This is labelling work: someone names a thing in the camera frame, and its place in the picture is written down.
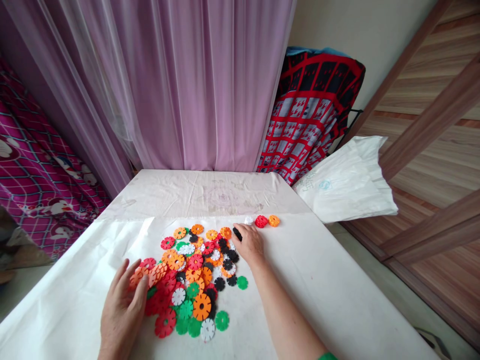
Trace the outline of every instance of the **white tablecloth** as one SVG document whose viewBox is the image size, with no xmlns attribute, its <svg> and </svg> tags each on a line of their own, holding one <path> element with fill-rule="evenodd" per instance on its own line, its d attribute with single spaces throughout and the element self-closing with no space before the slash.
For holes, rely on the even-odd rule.
<svg viewBox="0 0 480 360">
<path fill-rule="evenodd" d="M 142 170 L 0 324 L 0 359 L 96 359 L 105 296 L 122 259 L 161 258 L 174 229 L 232 227 L 246 215 L 277 215 L 261 229 L 282 283 L 339 359 L 437 359 L 295 192 L 275 173 Z M 213 340 L 154 334 L 145 318 L 132 359 L 275 359 L 247 263 L 218 310 L 229 328 Z"/>
</svg>

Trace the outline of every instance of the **pink curtain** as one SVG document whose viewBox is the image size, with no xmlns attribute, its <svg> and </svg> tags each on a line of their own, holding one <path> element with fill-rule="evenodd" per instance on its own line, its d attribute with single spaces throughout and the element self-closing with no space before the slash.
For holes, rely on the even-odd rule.
<svg viewBox="0 0 480 360">
<path fill-rule="evenodd" d="M 6 1 L 113 195 L 124 154 L 137 169 L 255 170 L 295 4 Z"/>
</svg>

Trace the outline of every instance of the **wooden wardrobe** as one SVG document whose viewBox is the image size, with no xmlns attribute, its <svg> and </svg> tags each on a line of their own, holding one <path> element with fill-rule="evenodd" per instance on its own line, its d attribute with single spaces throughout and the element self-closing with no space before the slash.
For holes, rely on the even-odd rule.
<svg viewBox="0 0 480 360">
<path fill-rule="evenodd" d="M 342 225 L 480 351 L 480 0 L 437 2 L 355 135 L 399 212 Z"/>
</svg>

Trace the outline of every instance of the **red and white patterned fabric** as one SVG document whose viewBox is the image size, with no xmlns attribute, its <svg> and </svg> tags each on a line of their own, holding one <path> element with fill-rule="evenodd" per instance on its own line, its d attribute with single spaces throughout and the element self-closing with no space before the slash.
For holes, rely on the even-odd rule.
<svg viewBox="0 0 480 360">
<path fill-rule="evenodd" d="M 279 173 L 293 185 L 323 160 L 347 128 L 364 75 L 345 56 L 286 56 L 257 172 Z"/>
</svg>

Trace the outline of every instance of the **white wall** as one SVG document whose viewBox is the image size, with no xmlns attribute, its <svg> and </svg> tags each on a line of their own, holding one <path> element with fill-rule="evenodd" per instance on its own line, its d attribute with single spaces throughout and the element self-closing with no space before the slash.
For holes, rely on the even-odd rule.
<svg viewBox="0 0 480 360">
<path fill-rule="evenodd" d="M 334 48 L 365 65 L 364 109 L 436 0 L 298 0 L 289 46 Z M 350 122 L 355 117 L 350 114 Z"/>
</svg>

